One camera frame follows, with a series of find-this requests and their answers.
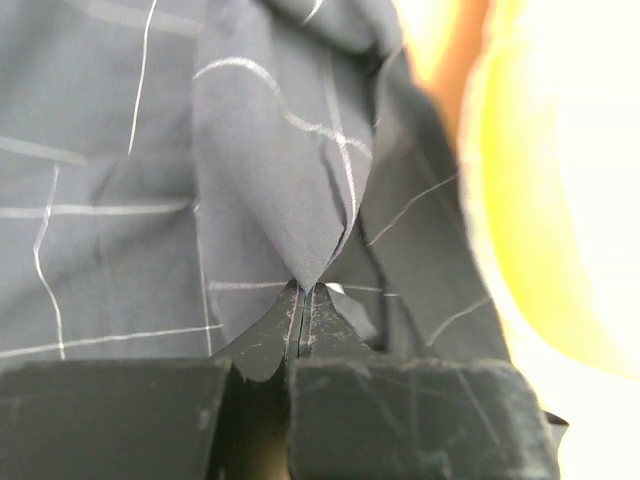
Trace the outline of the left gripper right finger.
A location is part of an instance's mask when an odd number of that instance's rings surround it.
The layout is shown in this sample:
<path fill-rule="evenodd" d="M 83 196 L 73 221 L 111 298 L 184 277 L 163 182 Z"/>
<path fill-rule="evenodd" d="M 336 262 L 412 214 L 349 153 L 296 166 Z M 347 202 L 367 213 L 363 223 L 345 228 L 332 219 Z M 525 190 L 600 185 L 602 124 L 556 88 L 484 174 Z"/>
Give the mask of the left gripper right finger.
<path fill-rule="evenodd" d="M 294 479 L 556 479 L 547 419 L 495 360 L 403 360 L 370 350 L 315 287 L 289 374 Z"/>

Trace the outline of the dark grey checked pillowcase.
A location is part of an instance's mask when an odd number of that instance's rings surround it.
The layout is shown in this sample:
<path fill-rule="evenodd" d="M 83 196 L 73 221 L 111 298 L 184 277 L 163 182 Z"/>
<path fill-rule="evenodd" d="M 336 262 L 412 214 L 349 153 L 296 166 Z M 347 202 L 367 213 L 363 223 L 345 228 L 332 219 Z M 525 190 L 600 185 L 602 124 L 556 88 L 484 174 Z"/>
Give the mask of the dark grey checked pillowcase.
<path fill-rule="evenodd" d="M 395 6 L 3 2 L 2 366 L 209 356 L 279 297 L 508 356 Z"/>

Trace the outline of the white pillow yellow edge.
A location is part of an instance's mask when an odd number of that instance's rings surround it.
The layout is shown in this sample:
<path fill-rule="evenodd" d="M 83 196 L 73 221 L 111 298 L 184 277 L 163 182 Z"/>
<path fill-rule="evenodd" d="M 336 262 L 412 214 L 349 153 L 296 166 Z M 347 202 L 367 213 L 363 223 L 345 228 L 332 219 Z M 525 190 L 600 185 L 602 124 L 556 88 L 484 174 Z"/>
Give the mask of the white pillow yellow edge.
<path fill-rule="evenodd" d="M 565 479 L 639 475 L 639 5 L 399 1 L 457 141 L 511 359 L 567 423 Z"/>

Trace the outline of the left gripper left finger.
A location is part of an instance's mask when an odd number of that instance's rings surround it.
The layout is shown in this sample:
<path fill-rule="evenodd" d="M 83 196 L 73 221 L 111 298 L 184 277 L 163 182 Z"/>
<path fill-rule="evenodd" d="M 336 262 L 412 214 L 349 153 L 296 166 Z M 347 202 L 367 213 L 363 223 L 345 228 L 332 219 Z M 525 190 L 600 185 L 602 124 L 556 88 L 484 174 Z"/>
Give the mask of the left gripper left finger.
<path fill-rule="evenodd" d="M 5 479 L 285 479 L 288 285 L 209 359 L 25 364 L 1 375 Z"/>

